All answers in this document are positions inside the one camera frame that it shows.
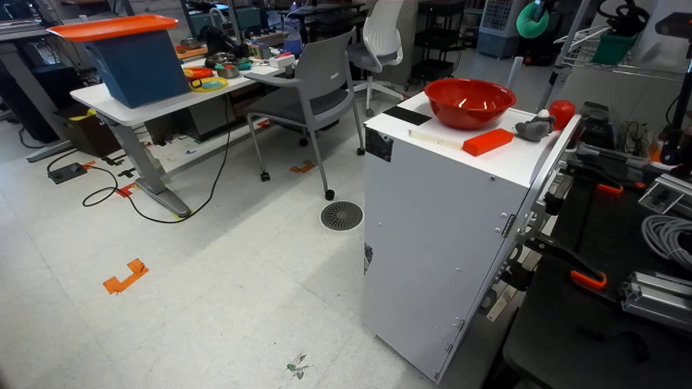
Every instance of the red bowl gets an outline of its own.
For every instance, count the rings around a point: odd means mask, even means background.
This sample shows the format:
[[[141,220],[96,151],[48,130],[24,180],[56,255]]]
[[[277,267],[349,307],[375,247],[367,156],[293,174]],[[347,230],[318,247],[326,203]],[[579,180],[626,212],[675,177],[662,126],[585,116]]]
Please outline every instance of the red bowl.
[[[454,130],[493,125],[506,108],[517,103],[513,91],[473,77],[441,77],[426,83],[434,116]]]

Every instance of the white cabinet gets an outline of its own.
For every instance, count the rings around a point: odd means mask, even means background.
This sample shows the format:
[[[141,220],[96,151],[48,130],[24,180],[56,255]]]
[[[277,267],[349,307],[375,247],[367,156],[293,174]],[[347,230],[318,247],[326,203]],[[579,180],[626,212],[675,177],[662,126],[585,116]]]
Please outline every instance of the white cabinet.
[[[402,108],[429,115],[414,94]],[[507,110],[499,126],[533,115]],[[470,158],[437,118],[386,115],[364,122],[364,326],[438,383],[483,292],[515,246],[517,227],[573,134],[515,138]]]

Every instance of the office chair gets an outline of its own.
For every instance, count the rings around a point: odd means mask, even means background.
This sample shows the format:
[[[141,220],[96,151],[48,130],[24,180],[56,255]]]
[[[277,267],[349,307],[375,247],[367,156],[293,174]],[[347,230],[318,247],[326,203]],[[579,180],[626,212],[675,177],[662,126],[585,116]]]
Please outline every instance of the office chair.
[[[364,82],[357,82],[355,91],[364,91],[364,111],[372,115],[372,91],[403,99],[384,82],[372,80],[372,72],[383,72],[384,66],[396,66],[403,59],[402,39],[396,28],[398,12],[403,0],[377,0],[362,24],[362,41],[347,48],[347,58],[355,66],[370,71]]]
[[[335,191],[328,187],[318,136],[316,132],[328,126],[336,118],[342,118],[347,110],[355,116],[355,132],[359,134],[357,153],[362,156],[362,132],[361,118],[353,103],[353,80],[347,66],[346,44],[353,37],[349,32],[336,34],[332,39],[316,41],[305,44],[302,56],[295,65],[295,77],[268,77],[247,72],[247,77],[279,85],[279,91],[252,102],[247,108],[247,122],[255,142],[255,151],[260,158],[261,180],[268,180],[265,164],[260,151],[257,134],[252,120],[257,116],[265,116],[277,122],[284,122],[291,126],[300,126],[305,136],[311,140],[311,149],[318,158],[324,198],[332,201]]]

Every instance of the gray chair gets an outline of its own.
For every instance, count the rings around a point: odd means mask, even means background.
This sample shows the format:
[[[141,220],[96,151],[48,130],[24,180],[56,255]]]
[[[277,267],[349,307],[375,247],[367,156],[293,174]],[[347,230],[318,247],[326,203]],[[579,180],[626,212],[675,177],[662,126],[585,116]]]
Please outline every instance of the gray chair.
[[[326,201],[331,201],[335,191],[328,187],[326,180],[316,132],[328,126],[331,122],[340,120],[347,110],[353,110],[355,132],[359,134],[357,153],[364,153],[361,118],[353,102],[355,91],[346,53],[349,37],[353,30],[332,39],[305,44],[302,56],[295,65],[295,77],[268,77],[252,72],[247,75],[250,80],[279,85],[279,91],[252,102],[247,108],[247,122],[261,166],[261,180],[268,180],[269,174],[265,172],[265,164],[252,126],[252,120],[260,116],[302,130],[302,136],[309,138],[311,149],[316,153]]]

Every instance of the table leg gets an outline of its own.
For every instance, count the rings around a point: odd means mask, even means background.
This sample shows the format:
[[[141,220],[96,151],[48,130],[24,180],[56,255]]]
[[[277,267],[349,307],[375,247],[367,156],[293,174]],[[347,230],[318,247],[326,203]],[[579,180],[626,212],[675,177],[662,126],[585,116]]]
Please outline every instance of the table leg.
[[[133,126],[119,125],[105,116],[101,116],[103,122],[107,122],[110,132],[131,159],[133,167],[138,170],[138,185],[162,206],[170,209],[172,214],[185,217],[190,216],[190,206],[166,187],[162,180],[163,167],[160,162],[149,153],[145,144],[138,142],[138,136]]]
[[[0,43],[0,59],[10,77],[20,83],[20,88],[29,97],[39,115],[46,118],[52,132],[56,132],[57,140],[41,147],[39,151],[29,153],[25,159],[36,162],[52,156],[57,156],[66,149],[71,149],[71,142],[62,134],[62,122],[57,120],[56,105],[52,97],[46,93],[41,82],[34,77],[34,72],[25,66],[24,58],[20,56],[20,49],[14,43]]]
[[[306,37],[306,26],[305,26],[305,17],[299,17],[299,24],[300,24],[300,41],[302,41],[302,44],[309,41],[309,37]]]

